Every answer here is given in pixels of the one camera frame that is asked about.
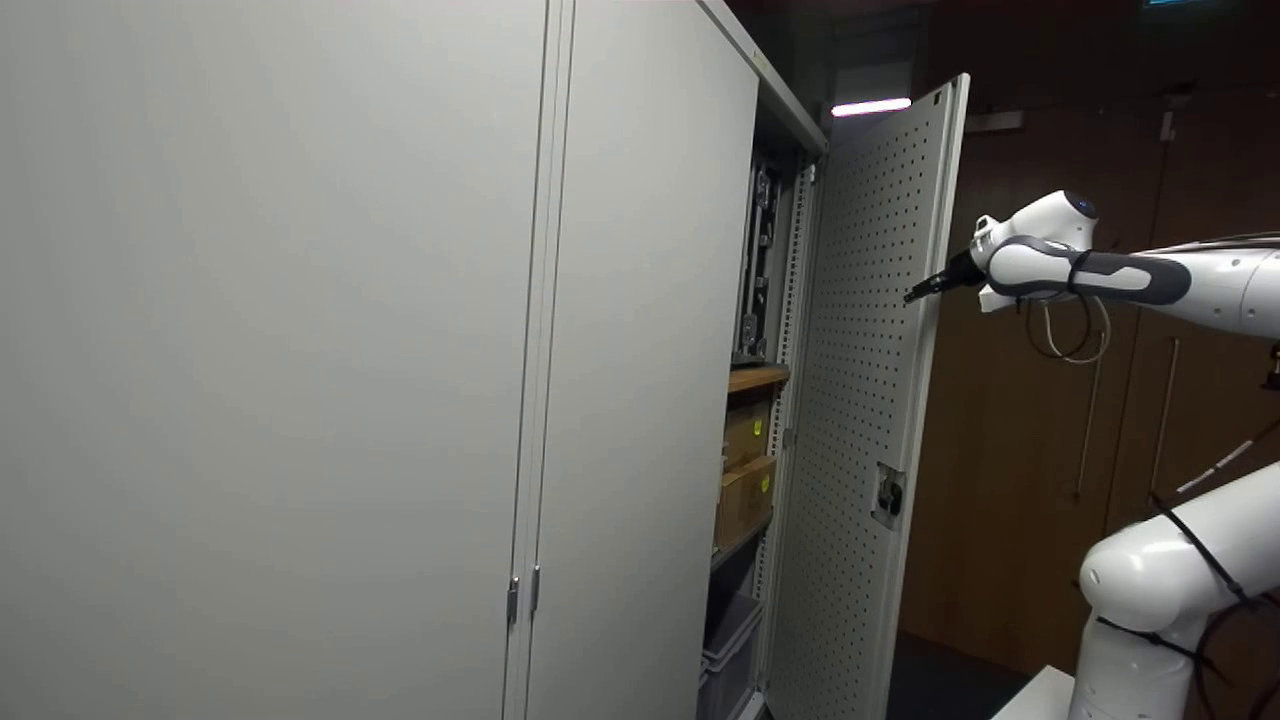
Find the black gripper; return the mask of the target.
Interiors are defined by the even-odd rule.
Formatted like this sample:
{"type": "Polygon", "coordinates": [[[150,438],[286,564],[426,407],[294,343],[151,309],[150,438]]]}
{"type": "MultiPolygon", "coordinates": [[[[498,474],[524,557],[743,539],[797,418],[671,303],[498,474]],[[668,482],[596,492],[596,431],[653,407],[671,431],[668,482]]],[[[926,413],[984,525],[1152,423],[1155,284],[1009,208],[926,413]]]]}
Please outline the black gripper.
{"type": "Polygon", "coordinates": [[[984,268],[979,268],[968,254],[956,254],[956,255],[944,263],[944,272],[911,284],[911,290],[906,291],[906,303],[926,299],[926,295],[944,291],[944,290],[979,290],[979,284],[984,284],[984,268]]]}

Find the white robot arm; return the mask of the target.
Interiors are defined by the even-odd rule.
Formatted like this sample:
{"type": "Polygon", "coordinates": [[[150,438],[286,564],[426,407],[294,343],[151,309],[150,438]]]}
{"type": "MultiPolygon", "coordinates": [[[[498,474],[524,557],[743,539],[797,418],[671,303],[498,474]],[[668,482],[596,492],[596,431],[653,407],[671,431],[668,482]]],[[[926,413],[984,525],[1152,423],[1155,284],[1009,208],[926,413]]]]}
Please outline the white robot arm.
{"type": "MultiPolygon", "coordinates": [[[[1280,338],[1280,245],[1187,242],[1101,254],[1094,208],[1056,190],[1012,218],[979,218],[965,254],[908,299],[974,290],[984,313],[1020,299],[1121,299],[1202,329],[1280,338]]],[[[1268,610],[1280,588],[1280,465],[1185,503],[1155,502],[1079,562],[1090,622],[1071,674],[1044,664],[991,720],[1185,720],[1212,674],[1217,616],[1268,610]]]]}

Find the white robot base table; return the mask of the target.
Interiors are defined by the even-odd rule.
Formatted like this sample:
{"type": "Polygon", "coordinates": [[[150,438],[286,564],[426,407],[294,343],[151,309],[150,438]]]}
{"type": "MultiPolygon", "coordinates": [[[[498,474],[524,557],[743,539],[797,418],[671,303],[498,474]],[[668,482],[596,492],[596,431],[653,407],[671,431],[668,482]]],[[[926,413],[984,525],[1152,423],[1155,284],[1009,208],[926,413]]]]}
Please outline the white robot base table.
{"type": "Polygon", "coordinates": [[[1044,664],[991,720],[1069,720],[1077,682],[1044,664]]]}

